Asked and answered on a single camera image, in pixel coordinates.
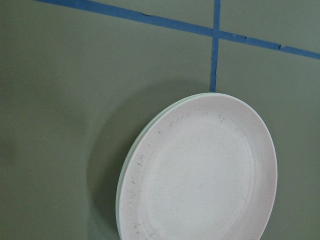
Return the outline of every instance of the white plate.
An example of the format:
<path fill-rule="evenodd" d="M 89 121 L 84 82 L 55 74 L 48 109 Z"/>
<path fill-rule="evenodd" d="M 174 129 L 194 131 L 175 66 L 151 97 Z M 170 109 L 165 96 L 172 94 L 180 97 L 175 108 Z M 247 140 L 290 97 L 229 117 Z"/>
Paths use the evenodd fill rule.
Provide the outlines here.
<path fill-rule="evenodd" d="M 260 116 L 221 93 L 159 113 L 125 159 L 116 200 L 122 240 L 257 240 L 274 204 L 277 160 Z"/>

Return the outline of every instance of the plate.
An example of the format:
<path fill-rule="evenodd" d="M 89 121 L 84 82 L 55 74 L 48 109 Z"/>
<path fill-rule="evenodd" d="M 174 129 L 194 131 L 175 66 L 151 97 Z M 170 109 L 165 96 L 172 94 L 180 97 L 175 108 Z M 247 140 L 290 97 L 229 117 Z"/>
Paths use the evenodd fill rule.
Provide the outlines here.
<path fill-rule="evenodd" d="M 222 93 L 184 98 L 140 133 L 121 170 L 122 240 L 257 240 L 277 188 L 277 159 L 261 117 Z"/>

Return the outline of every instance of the round plate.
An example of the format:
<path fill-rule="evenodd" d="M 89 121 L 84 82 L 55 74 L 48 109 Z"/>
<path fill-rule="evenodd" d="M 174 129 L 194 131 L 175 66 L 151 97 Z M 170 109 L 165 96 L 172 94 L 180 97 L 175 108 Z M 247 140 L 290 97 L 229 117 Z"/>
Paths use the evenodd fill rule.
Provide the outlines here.
<path fill-rule="evenodd" d="M 221 93 L 159 113 L 125 159 L 117 189 L 122 240 L 257 240 L 274 204 L 277 160 L 260 116 Z"/>

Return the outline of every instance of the blue tape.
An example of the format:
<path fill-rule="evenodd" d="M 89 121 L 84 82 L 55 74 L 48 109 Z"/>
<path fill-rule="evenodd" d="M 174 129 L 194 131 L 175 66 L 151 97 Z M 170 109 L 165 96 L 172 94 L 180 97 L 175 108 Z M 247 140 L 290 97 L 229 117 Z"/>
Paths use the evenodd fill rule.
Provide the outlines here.
<path fill-rule="evenodd" d="M 172 20 L 160 16 L 150 16 L 138 11 L 128 10 L 108 4 L 89 0 L 36 0 L 38 2 L 54 4 L 73 9 L 84 10 L 92 13 L 108 15 L 112 17 L 128 19 L 145 24 L 156 25 L 169 29 L 180 30 L 184 32 L 200 34 L 212 37 L 212 28 L 199 26 L 183 21 Z"/>
<path fill-rule="evenodd" d="M 282 46 L 279 43 L 264 41 L 264 40 L 260 40 L 253 37 L 246 37 L 243 35 L 230 33 L 226 31 L 220 31 L 219 37 L 221 39 L 232 41 L 232 42 L 248 44 L 248 45 L 257 46 L 257 47 L 266 48 L 266 49 L 272 49 L 280 52 L 304 56 L 307 58 L 320 59 L 320 53 L 307 51 L 307 50 L 303 50 L 303 49 L 299 49 L 291 46 Z"/>
<path fill-rule="evenodd" d="M 212 30 L 212 57 L 211 57 L 211 76 L 210 92 L 216 91 L 217 68 L 218 68 L 218 49 L 220 38 L 220 8 L 221 0 L 214 1 L 213 30 Z"/>

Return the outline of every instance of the gray surface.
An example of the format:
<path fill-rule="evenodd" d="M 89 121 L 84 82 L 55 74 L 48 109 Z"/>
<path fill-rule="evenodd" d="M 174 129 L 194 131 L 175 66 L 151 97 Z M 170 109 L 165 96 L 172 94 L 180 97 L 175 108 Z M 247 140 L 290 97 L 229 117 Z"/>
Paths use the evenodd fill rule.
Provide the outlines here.
<path fill-rule="evenodd" d="M 214 25 L 213 0 L 96 0 L 95 2 L 208 28 Z"/>
<path fill-rule="evenodd" d="M 217 91 L 252 106 L 274 141 L 278 187 L 261 240 L 320 237 L 320 61 L 221 40 Z"/>
<path fill-rule="evenodd" d="M 0 239 L 119 239 L 124 157 L 209 90 L 212 39 L 36 1 L 0 15 Z"/>
<path fill-rule="evenodd" d="M 317 0 L 222 0 L 220 29 L 320 53 Z"/>

